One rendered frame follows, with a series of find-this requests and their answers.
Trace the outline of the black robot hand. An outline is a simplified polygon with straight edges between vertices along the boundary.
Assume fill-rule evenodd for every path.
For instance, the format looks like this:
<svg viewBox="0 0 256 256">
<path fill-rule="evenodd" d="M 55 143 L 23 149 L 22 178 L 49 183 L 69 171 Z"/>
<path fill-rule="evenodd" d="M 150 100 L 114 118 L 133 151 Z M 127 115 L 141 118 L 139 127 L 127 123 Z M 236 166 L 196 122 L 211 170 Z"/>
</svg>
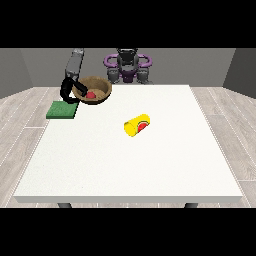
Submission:
<svg viewBox="0 0 256 256">
<path fill-rule="evenodd" d="M 82 96 L 85 96 L 88 92 L 88 88 L 85 85 L 83 85 L 79 81 L 74 81 L 70 77 L 66 77 L 61 84 L 60 96 L 68 104 L 74 104 L 79 102 L 78 98 L 70 97 L 70 93 L 73 87 L 76 87 L 78 90 L 80 90 L 82 92 Z"/>
</svg>

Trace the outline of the brown wooden bowl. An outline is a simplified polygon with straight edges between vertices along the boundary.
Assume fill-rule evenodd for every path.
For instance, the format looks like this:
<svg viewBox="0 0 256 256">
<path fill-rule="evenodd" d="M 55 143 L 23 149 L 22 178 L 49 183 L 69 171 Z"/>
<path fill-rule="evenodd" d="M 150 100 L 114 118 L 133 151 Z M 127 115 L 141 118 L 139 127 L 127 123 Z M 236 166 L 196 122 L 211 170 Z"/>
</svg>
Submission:
<svg viewBox="0 0 256 256">
<path fill-rule="evenodd" d="M 88 105 L 97 105 L 104 102 L 112 92 L 112 84 L 105 78 L 99 76 L 89 76 L 79 80 L 88 88 L 89 92 L 95 94 L 95 98 L 87 98 L 82 96 L 82 92 L 76 87 L 72 88 L 72 92 L 76 98 Z"/>
</svg>

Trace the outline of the green square pad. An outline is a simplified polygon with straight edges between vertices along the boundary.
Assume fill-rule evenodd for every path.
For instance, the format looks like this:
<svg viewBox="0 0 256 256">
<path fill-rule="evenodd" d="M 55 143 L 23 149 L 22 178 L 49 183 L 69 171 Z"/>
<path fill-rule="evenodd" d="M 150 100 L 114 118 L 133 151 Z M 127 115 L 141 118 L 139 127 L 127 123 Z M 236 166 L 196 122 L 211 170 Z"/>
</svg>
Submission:
<svg viewBox="0 0 256 256">
<path fill-rule="evenodd" d="M 53 101 L 47 114 L 47 119 L 73 119 L 75 117 L 77 103 L 68 104 L 65 101 Z"/>
</svg>

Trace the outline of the yellow cup with melon print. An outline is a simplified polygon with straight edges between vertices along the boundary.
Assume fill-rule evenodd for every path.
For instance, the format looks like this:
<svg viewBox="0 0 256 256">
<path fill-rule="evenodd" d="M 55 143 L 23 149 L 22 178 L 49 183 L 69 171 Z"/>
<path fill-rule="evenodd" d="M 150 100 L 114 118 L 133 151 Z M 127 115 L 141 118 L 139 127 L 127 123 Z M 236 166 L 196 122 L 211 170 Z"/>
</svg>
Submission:
<svg viewBox="0 0 256 256">
<path fill-rule="evenodd" d="M 124 123 L 125 132 L 134 137 L 140 131 L 150 124 L 150 117 L 147 114 L 141 114 L 127 122 Z"/>
</svg>

